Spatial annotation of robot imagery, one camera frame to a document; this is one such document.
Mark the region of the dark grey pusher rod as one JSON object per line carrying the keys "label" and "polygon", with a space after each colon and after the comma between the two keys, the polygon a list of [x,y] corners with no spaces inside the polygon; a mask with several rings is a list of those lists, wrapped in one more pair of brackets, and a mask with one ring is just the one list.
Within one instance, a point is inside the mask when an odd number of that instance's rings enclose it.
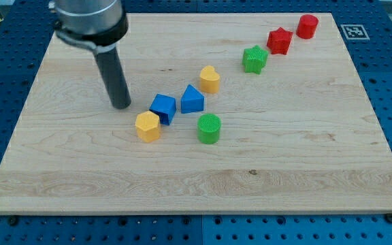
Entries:
{"label": "dark grey pusher rod", "polygon": [[116,45],[97,46],[94,57],[112,106],[119,110],[127,108],[131,97]]}

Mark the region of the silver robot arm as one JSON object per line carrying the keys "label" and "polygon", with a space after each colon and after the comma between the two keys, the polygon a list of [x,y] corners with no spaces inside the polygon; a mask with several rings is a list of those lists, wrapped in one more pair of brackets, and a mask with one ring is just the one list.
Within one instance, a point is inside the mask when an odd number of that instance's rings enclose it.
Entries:
{"label": "silver robot arm", "polygon": [[120,0],[52,0],[56,13],[56,36],[70,46],[93,53],[111,104],[125,109],[131,104],[117,42],[129,29],[127,13]]}

